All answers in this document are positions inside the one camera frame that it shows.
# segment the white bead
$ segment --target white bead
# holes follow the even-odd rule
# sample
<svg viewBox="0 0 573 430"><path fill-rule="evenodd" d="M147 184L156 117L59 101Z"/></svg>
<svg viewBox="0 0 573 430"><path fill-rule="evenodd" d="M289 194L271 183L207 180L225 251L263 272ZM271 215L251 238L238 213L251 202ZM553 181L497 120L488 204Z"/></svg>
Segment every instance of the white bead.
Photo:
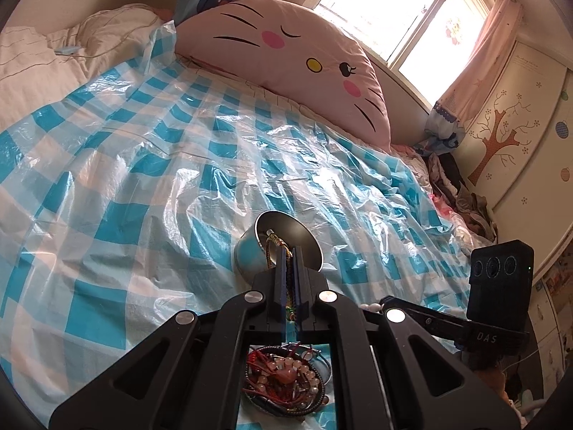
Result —
<svg viewBox="0 0 573 430"><path fill-rule="evenodd" d="M381 306L380 304L376 303L376 302L375 302L374 304L370 304L370 305L368 306L368 310L369 310L370 312L374 312L375 314L377 314L378 312L380 312L381 309L382 309L382 306Z"/></svg>

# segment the blue checkered bedsheet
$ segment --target blue checkered bedsheet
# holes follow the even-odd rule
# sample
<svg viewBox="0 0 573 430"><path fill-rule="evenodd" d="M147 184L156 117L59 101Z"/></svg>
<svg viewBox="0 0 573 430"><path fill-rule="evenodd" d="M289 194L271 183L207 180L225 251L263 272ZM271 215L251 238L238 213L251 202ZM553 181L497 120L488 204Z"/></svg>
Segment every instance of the blue checkered bedsheet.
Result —
<svg viewBox="0 0 573 430"><path fill-rule="evenodd" d="M184 67L174 40L166 24L142 57L0 133L0 365L43 422L174 312L245 290L232 250L267 209L309 227L356 302L468 301L451 225L399 159ZM243 409L239 429L269 419Z"/></svg>

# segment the bed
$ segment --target bed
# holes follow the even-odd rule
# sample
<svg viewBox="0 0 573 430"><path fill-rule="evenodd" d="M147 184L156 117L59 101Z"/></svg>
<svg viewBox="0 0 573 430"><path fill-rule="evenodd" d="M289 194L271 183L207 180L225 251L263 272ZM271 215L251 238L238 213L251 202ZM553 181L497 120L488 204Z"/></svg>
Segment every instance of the bed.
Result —
<svg viewBox="0 0 573 430"><path fill-rule="evenodd" d="M173 24L141 5L0 44L0 365L44 424L178 310L247 290L232 251L264 210L309 228L356 303L463 315L479 242L411 148L176 56ZM332 404L302 424L246 405L238 428L333 422Z"/></svg>

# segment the pink pillow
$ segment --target pink pillow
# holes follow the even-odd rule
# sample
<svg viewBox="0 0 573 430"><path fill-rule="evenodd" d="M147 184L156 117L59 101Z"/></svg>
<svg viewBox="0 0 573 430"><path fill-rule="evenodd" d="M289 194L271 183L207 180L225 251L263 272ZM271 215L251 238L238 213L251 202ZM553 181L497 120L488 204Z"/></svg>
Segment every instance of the pink pillow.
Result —
<svg viewBox="0 0 573 430"><path fill-rule="evenodd" d="M280 0L217 6L177 26L175 51L293 99L389 150L390 123L368 57L310 9Z"/></svg>

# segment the pink cheek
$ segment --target pink cheek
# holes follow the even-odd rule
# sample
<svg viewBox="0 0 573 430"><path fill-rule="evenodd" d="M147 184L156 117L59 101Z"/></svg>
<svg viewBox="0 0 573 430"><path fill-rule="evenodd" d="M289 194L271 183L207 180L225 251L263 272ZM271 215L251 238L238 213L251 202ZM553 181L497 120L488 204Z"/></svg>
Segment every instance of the pink cheek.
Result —
<svg viewBox="0 0 573 430"><path fill-rule="evenodd" d="M360 89L358 88L358 86L356 84L354 84L351 81L344 81L343 82L346 92L348 92L349 94L351 94L351 96L353 97L360 97Z"/></svg>
<svg viewBox="0 0 573 430"><path fill-rule="evenodd" d="M285 41L279 34L275 34L271 31L263 31L261 36L263 37L263 42L270 48L283 48L285 46Z"/></svg>

